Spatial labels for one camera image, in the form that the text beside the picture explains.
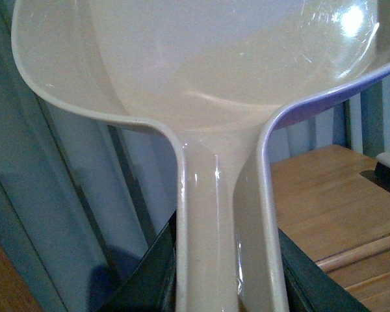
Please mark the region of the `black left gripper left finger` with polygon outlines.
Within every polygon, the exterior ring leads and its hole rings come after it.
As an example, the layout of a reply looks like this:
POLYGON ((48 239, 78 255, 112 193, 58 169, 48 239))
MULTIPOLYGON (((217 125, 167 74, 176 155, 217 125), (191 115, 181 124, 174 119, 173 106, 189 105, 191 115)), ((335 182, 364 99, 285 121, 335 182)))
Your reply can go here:
POLYGON ((176 214, 163 227, 137 269, 112 299, 113 311, 174 311, 176 214))

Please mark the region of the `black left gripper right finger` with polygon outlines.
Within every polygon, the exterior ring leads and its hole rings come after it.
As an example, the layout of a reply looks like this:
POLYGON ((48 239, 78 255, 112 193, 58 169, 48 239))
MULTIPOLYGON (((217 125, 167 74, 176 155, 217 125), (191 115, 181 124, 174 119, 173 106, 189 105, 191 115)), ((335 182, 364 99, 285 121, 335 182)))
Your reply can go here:
POLYGON ((368 311, 279 230, 290 311, 368 311))

